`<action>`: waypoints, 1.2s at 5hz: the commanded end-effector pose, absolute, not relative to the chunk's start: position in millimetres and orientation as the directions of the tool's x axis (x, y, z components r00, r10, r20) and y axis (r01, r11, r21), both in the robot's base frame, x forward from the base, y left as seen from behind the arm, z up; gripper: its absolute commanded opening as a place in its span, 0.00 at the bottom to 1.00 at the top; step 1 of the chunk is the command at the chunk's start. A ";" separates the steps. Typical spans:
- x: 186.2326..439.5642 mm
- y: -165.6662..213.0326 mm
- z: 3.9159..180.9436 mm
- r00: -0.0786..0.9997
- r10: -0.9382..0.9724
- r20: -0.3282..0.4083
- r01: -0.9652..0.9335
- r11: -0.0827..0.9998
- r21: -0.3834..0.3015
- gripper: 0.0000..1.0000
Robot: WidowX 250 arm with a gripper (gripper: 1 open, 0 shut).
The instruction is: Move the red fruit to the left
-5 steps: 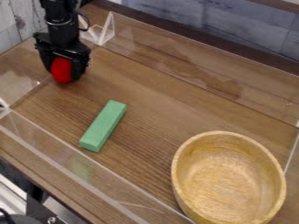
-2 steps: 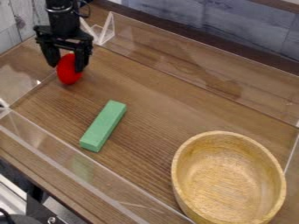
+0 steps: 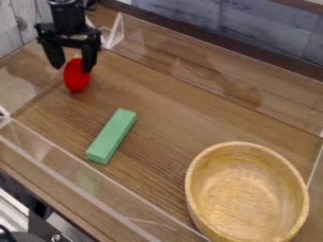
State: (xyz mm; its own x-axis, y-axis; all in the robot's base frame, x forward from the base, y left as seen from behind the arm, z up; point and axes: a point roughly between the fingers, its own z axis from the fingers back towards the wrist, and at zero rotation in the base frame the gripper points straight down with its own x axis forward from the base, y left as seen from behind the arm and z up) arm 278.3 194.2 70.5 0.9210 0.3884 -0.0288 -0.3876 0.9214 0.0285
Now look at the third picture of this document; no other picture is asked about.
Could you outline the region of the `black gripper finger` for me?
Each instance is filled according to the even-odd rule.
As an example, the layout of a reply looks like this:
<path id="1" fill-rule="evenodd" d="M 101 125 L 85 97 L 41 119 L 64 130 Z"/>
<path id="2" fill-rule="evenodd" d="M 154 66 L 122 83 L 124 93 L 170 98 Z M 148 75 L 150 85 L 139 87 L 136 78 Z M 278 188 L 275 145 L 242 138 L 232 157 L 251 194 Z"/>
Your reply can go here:
<path id="1" fill-rule="evenodd" d="M 59 69 L 65 63 L 64 51 L 60 43 L 55 42 L 41 42 L 41 46 L 45 52 L 45 56 L 51 65 Z"/>
<path id="2" fill-rule="evenodd" d="M 84 73 L 89 73 L 97 62 L 97 46 L 85 44 L 81 47 L 81 69 Z"/>

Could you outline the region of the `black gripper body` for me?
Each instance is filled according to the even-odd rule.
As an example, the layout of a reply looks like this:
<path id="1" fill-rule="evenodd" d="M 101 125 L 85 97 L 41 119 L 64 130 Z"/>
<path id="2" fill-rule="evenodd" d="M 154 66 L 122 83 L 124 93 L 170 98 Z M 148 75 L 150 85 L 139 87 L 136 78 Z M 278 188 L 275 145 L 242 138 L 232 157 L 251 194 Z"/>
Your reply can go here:
<path id="1" fill-rule="evenodd" d="M 85 22 L 81 0 L 47 0 L 53 22 L 36 24 L 37 42 L 45 51 L 61 48 L 101 48 L 101 31 Z"/>

